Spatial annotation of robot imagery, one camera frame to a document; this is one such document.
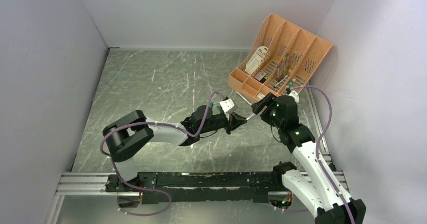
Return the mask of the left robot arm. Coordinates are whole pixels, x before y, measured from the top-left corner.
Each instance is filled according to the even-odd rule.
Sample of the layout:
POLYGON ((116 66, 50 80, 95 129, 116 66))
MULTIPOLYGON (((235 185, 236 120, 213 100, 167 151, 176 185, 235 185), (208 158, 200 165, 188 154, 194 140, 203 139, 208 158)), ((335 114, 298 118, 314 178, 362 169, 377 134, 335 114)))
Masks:
POLYGON ((119 185, 128 192, 139 186, 134 155, 149 142, 165 142, 189 146, 209 132, 224 129, 227 134, 247 123, 246 117, 235 112, 220 110, 213 114, 207 105, 199 106, 190 116, 179 123, 155 122, 146 118, 143 111, 135 110, 106 126, 102 134, 106 138, 115 169, 121 176, 119 185))

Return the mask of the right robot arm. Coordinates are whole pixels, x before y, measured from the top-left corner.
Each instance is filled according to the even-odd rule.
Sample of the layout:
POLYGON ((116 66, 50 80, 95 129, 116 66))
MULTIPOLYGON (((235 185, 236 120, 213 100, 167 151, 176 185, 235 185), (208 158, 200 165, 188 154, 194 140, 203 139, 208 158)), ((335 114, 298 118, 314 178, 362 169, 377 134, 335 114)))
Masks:
POLYGON ((315 223, 362 223, 366 205, 343 187, 321 155, 309 128, 300 123, 298 95, 277 97, 269 93, 251 108, 277 129, 280 142, 310 177, 307 181, 291 162, 278 164, 273 168, 273 187, 278 191, 288 189, 312 214, 315 223))

